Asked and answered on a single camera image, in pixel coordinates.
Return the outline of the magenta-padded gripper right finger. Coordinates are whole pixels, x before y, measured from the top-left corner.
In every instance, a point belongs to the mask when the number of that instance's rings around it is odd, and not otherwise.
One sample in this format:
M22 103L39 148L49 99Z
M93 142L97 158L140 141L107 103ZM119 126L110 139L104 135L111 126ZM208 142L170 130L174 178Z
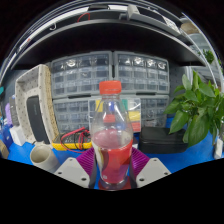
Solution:
M171 172L158 158L149 158L136 148L132 148L129 178L131 188L140 188L163 177Z

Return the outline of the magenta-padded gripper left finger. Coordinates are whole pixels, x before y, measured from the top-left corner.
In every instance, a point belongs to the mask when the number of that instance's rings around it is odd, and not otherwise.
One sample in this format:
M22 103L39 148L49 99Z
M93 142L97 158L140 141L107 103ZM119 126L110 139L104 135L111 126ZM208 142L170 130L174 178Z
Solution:
M55 171L55 175L84 188L93 188L97 177L97 163L93 148L79 155L69 157Z

